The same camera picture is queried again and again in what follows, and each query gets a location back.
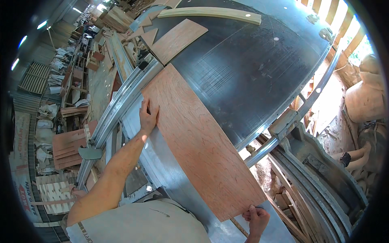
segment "worker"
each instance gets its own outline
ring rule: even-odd
[[[156,125],[159,107],[147,112],[149,99],[139,109],[140,131],[115,153],[93,188],[70,209],[67,232],[73,243],[100,242],[210,242],[204,226],[179,203],[157,198],[118,207],[127,176],[137,165],[143,146]],[[270,215],[248,205],[247,243],[258,243]]]
[[[92,36],[92,38],[95,38],[97,33],[94,32],[93,30],[90,30],[89,29],[90,26],[93,26],[93,24],[89,24],[87,21],[84,21],[84,30],[82,32],[89,34],[90,36]]]

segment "curved wooden strip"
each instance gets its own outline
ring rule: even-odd
[[[187,7],[178,9],[163,10],[158,18],[175,17],[175,16],[207,16],[219,17],[226,19],[240,20],[256,25],[261,24],[261,15],[250,13],[237,9],[226,9],[217,7]]]

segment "fluorescent light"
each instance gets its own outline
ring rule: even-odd
[[[79,12],[80,14],[82,14],[82,12],[80,10],[78,10],[77,8],[73,8],[73,10],[76,10],[77,12]]]
[[[16,64],[19,62],[19,58],[15,60],[14,64],[12,65],[11,70],[13,70],[16,67]]]
[[[47,21],[45,21],[45,22],[43,22],[42,24],[38,25],[37,30],[39,30],[40,28],[42,28],[45,24],[47,24]]]
[[[23,39],[20,41],[18,48],[22,45],[22,43],[27,39],[27,35],[23,37]]]

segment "wood offcut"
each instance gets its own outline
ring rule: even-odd
[[[180,51],[202,36],[208,29],[189,19],[183,20],[164,34],[151,50],[166,65]]]
[[[166,9],[161,11],[158,18],[176,17],[176,16],[206,16],[219,17],[226,19],[235,19],[252,23],[261,24],[261,15],[246,12],[237,9],[217,8],[217,7],[187,7],[178,9]]]
[[[172,64],[142,91],[177,162],[220,221],[266,201],[265,193],[204,104]]]

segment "sawdust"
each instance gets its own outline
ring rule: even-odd
[[[317,21],[319,21],[320,17],[317,16],[316,14],[310,14],[307,16],[307,20],[308,22],[310,22],[311,24],[315,24]]]

